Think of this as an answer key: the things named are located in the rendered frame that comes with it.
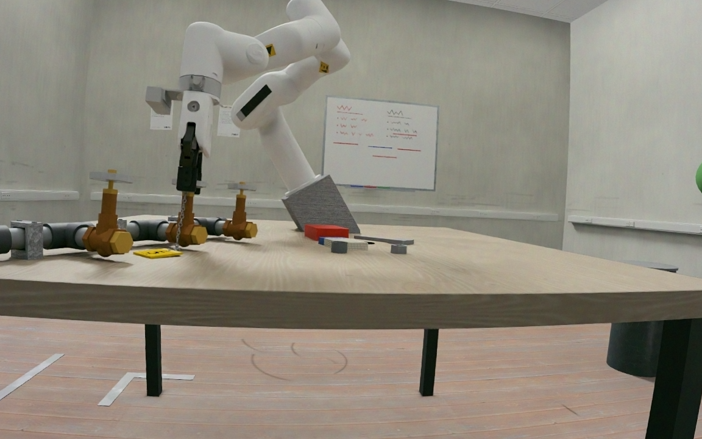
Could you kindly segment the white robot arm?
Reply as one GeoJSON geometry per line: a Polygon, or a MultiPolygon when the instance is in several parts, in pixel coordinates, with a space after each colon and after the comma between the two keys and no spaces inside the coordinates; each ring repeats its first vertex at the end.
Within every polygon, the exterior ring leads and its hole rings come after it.
{"type": "Polygon", "coordinates": [[[285,12],[290,23],[255,37],[228,32],[214,23],[191,23],[186,29],[178,90],[147,86],[145,102],[156,114],[171,116],[172,100],[179,101],[178,93],[201,91],[220,100],[222,85],[288,66],[259,77],[231,109],[236,127],[258,129],[289,190],[287,197],[322,177],[316,177],[310,168],[280,106],[294,102],[321,77],[347,66],[350,54],[339,25],[321,0],[290,0],[285,12]]]}

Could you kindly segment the red rectangular block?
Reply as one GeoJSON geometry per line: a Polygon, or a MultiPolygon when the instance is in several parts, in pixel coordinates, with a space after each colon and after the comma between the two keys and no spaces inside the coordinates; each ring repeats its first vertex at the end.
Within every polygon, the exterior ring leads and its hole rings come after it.
{"type": "Polygon", "coordinates": [[[305,224],[305,237],[314,241],[319,241],[319,237],[347,237],[349,229],[336,227],[334,225],[311,225],[305,224]]]}

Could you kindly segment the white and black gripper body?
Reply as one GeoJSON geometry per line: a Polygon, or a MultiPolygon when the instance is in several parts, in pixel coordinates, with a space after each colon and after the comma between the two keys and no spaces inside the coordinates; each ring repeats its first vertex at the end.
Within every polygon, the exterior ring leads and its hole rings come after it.
{"type": "Polygon", "coordinates": [[[219,104],[218,97],[201,91],[184,91],[178,93],[177,98],[183,102],[179,116],[179,131],[177,145],[181,152],[183,137],[186,135],[188,123],[196,123],[195,137],[192,148],[199,145],[199,154],[203,152],[208,159],[211,157],[211,139],[213,128],[213,106],[219,104]],[[195,106],[195,107],[194,107],[195,106]]]}

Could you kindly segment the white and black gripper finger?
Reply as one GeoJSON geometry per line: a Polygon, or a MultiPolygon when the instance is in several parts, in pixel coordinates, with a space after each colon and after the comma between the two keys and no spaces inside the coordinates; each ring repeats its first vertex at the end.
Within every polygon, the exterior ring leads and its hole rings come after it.
{"type": "MultiPolygon", "coordinates": [[[[197,168],[198,168],[197,180],[202,181],[202,173],[201,173],[202,172],[202,152],[200,152],[200,156],[198,156],[198,161],[197,161],[197,168]],[[198,164],[198,161],[199,161],[199,164],[198,164]]],[[[197,191],[195,191],[194,194],[195,195],[200,194],[200,187],[197,187],[197,191]]]]}
{"type": "Polygon", "coordinates": [[[197,149],[192,148],[195,130],[196,123],[189,122],[186,129],[186,135],[183,138],[183,147],[179,157],[179,166],[182,167],[178,167],[177,191],[197,191],[197,158],[199,153],[198,142],[197,149]]]}

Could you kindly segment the yellow square tag with silver chain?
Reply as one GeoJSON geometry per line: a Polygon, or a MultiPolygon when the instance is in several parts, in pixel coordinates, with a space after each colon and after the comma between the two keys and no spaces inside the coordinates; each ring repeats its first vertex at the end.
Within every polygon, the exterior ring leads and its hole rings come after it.
{"type": "MultiPolygon", "coordinates": [[[[186,202],[183,201],[184,205],[181,208],[181,210],[183,210],[183,208],[184,208],[184,210],[186,209],[185,203],[186,202]]],[[[184,212],[181,212],[181,215],[179,216],[179,218],[181,219],[179,221],[179,223],[181,223],[180,227],[183,227],[183,223],[182,223],[182,221],[183,221],[182,219],[184,218],[183,214],[184,214],[184,212]],[[183,218],[181,218],[181,216],[183,216],[183,218]]],[[[178,225],[179,225],[179,223],[178,223],[178,225]]],[[[178,228],[177,236],[179,236],[179,234],[180,234],[180,227],[178,228]],[[178,232],[179,232],[179,234],[178,234],[178,232]]],[[[174,255],[183,255],[182,252],[176,252],[176,251],[179,251],[178,239],[179,239],[179,237],[176,237],[176,240],[177,240],[177,243],[175,244],[176,248],[173,248],[173,250],[170,248],[159,248],[159,249],[147,250],[147,251],[142,251],[142,252],[133,252],[133,254],[138,255],[138,256],[142,256],[142,257],[146,257],[149,259],[155,259],[155,258],[160,258],[160,257],[169,257],[169,256],[174,256],[174,255]],[[178,244],[178,246],[176,246],[177,244],[178,244]]]]}

